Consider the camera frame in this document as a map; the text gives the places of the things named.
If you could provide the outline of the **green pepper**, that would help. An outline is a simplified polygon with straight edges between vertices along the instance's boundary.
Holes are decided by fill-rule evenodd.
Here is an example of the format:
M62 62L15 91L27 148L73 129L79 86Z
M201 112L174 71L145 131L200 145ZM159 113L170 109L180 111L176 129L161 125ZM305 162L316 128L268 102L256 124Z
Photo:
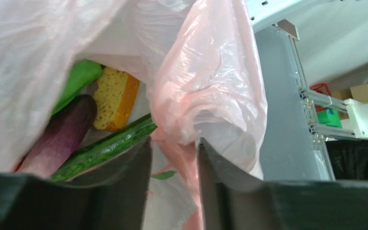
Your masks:
M97 62L85 59L75 63L70 69L66 85L51 115L68 105L84 87L101 77L102 73L102 65Z

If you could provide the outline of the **purple eggplant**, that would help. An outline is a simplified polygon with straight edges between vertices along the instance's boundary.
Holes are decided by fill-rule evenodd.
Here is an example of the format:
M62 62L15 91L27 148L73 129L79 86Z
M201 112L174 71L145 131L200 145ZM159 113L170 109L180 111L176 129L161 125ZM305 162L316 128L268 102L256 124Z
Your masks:
M74 98L51 118L18 172L49 178L78 149L96 114L97 105L90 95Z

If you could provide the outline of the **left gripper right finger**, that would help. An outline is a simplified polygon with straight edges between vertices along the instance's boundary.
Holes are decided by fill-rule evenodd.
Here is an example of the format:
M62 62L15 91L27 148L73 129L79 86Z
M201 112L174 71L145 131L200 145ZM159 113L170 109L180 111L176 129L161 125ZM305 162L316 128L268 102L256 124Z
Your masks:
M263 181L198 146L206 230L368 230L368 181Z

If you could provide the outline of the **brown bread slice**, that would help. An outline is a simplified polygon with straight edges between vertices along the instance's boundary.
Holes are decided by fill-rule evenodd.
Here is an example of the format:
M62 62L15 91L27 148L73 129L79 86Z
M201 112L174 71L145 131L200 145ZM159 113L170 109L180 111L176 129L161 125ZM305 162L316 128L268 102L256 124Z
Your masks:
M98 89L93 98L97 116L93 125L99 130L115 132L127 124L140 81L127 72L106 67L96 82Z

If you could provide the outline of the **pink plastic grocery bag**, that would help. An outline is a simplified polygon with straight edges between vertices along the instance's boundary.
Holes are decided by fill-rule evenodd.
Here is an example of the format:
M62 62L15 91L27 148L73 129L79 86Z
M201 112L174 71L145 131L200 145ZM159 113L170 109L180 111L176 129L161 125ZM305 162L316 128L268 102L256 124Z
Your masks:
M267 100L243 0L0 0L0 172L41 134L83 58L146 84L152 168L178 171L151 179L144 229L203 229L198 137L263 178Z

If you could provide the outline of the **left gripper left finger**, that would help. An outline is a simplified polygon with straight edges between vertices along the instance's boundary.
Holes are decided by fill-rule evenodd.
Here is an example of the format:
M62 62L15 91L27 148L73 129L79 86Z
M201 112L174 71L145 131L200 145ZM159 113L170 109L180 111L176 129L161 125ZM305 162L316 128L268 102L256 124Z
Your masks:
M145 137L68 182L0 173L0 230L139 230L151 158Z

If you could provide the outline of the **aluminium frame structure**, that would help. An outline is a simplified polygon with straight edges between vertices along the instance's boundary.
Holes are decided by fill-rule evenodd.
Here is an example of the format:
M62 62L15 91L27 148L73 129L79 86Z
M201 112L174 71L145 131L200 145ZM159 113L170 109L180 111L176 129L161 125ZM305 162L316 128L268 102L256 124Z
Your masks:
M260 162L266 180L368 180L368 122L355 133L321 124L315 107L347 102L310 89L368 81L368 0L249 0L268 117Z

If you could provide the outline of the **green cucumber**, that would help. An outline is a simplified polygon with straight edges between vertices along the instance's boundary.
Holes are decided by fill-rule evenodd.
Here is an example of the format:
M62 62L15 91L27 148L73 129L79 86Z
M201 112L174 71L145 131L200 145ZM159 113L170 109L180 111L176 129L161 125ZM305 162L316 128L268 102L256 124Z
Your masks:
M73 152L50 180L65 181L104 163L130 149L156 128L151 114L144 115L122 129Z

